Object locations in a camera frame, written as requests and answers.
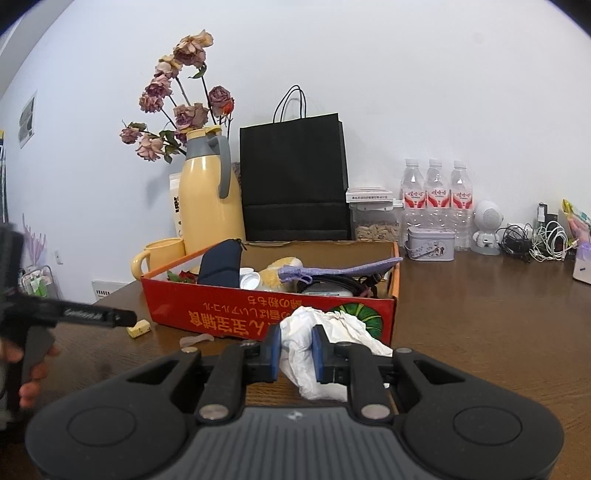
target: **yellow thermos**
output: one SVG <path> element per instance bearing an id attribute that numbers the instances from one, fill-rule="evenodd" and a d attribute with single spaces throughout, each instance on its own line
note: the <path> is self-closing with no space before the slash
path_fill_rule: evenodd
<path id="1" fill-rule="evenodd" d="M 187 254 L 228 238 L 245 239 L 238 179 L 219 125 L 187 134 L 178 202 Z"/>

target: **white charging cable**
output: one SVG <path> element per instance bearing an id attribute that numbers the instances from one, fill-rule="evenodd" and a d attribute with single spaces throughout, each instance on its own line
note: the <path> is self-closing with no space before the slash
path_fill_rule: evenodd
<path id="1" fill-rule="evenodd" d="M 556 251 L 558 239 L 561 239 L 562 249 Z M 569 246 L 569 237 L 566 235 L 566 231 L 562 225 L 555 220 L 551 220 L 546 225 L 540 225 L 535 230 L 532 237 L 530 254 L 538 262 L 543 262 L 544 260 L 564 261 L 567 252 L 576 246 L 576 241 Z"/>

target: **hand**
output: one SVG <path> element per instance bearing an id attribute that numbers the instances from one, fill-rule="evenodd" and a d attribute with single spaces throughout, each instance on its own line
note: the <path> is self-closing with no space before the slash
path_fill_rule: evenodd
<path id="1" fill-rule="evenodd" d="M 0 361 L 6 361 L 9 364 L 16 364 L 22 360 L 22 350 L 7 340 L 0 339 Z M 48 356 L 59 355 L 60 350 L 54 345 L 47 352 Z M 21 386 L 18 391 L 21 396 L 21 408 L 33 408 L 35 399 L 41 393 L 40 381 L 49 373 L 49 367 L 45 362 L 35 365 L 31 368 L 31 381 Z"/>
<path id="2" fill-rule="evenodd" d="M 569 218 L 569 227 L 570 227 L 570 231 L 573 234 L 573 237 L 575 237 L 576 240 L 579 241 L 579 243 L 589 243 L 590 241 L 590 235 L 589 235 L 589 227 L 587 226 L 586 223 L 582 222 L 581 220 L 579 220 L 578 218 L 571 217 Z"/>

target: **wooden table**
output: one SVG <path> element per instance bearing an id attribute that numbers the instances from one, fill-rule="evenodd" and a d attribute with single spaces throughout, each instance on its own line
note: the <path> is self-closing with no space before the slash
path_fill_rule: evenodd
<path id="1" fill-rule="evenodd" d="M 591 472 L 591 286 L 574 281 L 572 271 L 572 262 L 524 264 L 471 252 L 453 262 L 405 260 L 393 341 L 548 406 L 566 432 L 553 480 Z M 100 303 L 150 318 L 137 282 Z M 55 334 L 64 351 L 41 404 L 169 353 L 187 335 L 157 325 L 135 340 L 124 330 L 72 325 Z M 213 355 L 232 341 L 200 348 Z M 249 387 L 247 402 L 308 403 L 285 378 Z M 0 450 L 0 478 L 39 478 L 22 445 Z"/>

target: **storage container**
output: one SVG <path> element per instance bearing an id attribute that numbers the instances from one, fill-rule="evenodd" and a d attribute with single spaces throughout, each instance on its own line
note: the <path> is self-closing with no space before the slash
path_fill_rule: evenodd
<path id="1" fill-rule="evenodd" d="M 402 200 L 393 192 L 377 188 L 349 189 L 347 202 L 356 240 L 397 243 L 402 221 Z"/>
<path id="2" fill-rule="evenodd" d="M 186 255 L 141 277 L 151 319 L 156 323 L 213 336 L 263 340 L 269 325 L 279 323 L 300 306 L 324 312 L 353 313 L 372 326 L 371 335 L 390 345 L 400 289 L 400 264 L 378 283 L 378 298 L 327 297 L 240 288 L 177 283 L 168 271 L 179 275 L 194 271 L 207 249 Z M 383 242 L 307 241 L 248 242 L 241 266 L 261 271 L 278 258 L 296 257 L 318 268 L 349 268 L 398 257 L 398 245 Z"/>
<path id="3" fill-rule="evenodd" d="M 407 254 L 412 260 L 453 260 L 455 234 L 444 228 L 408 227 Z"/>

